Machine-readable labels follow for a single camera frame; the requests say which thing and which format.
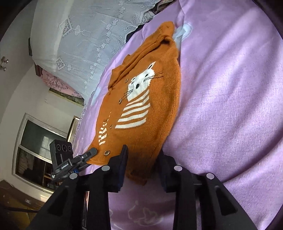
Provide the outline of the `orange knitted cat cardigan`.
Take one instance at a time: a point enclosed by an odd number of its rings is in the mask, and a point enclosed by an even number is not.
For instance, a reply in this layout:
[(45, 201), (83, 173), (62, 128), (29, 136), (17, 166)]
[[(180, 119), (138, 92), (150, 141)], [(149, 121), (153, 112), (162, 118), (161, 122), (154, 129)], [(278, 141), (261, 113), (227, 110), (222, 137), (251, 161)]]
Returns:
[(181, 88), (175, 26), (162, 23), (112, 70), (89, 164), (105, 165), (128, 147), (126, 176), (145, 184), (177, 115)]

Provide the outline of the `framed picture by bed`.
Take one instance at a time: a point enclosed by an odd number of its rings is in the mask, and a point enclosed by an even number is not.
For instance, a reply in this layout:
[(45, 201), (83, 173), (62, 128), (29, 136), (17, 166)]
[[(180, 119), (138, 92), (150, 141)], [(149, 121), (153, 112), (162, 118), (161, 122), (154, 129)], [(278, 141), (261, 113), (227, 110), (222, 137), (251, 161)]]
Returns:
[(73, 117), (71, 125), (70, 125), (69, 130), (68, 130), (67, 137), (66, 137), (67, 142), (72, 143), (74, 141), (79, 121), (80, 121), (79, 117), (77, 117), (77, 116)]

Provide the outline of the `pink floral pillow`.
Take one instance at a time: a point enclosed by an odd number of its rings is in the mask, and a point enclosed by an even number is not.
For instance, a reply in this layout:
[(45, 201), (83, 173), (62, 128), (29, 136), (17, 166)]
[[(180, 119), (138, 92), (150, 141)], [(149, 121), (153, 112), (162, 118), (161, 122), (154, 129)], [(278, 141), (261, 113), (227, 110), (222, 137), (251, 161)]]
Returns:
[(84, 105), (82, 96), (63, 80), (42, 69), (39, 65), (35, 64), (34, 68), (36, 75), (41, 78), (52, 92), (81, 106)]

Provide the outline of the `pink bed sheet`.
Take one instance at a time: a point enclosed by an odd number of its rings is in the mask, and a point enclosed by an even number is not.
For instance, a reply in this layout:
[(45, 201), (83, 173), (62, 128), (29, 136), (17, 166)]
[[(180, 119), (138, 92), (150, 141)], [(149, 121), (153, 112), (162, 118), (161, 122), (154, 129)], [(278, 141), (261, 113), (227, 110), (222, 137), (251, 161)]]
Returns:
[(164, 153), (192, 173), (213, 173), (266, 229), (282, 206), (282, 38), (253, 1), (176, 1), (157, 14), (104, 69), (74, 154), (94, 138), (112, 69), (165, 21), (187, 33), (180, 106)]

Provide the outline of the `white lace cover cloth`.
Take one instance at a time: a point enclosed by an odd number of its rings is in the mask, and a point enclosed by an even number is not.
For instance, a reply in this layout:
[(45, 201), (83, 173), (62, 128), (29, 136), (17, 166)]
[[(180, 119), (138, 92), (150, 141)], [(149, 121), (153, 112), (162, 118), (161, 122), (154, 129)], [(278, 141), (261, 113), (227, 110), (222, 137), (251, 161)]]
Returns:
[(38, 1), (30, 45), (32, 58), (84, 100), (126, 37), (151, 20), (156, 1)]

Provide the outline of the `window with white frame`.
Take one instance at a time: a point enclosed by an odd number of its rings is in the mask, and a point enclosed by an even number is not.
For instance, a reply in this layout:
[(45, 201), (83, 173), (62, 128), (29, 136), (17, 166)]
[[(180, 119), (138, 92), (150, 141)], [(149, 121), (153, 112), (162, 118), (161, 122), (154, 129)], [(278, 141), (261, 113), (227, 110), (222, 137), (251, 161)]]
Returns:
[(48, 194), (53, 193), (52, 162), (49, 144), (65, 140), (67, 133), (25, 113), (15, 141), (12, 175)]

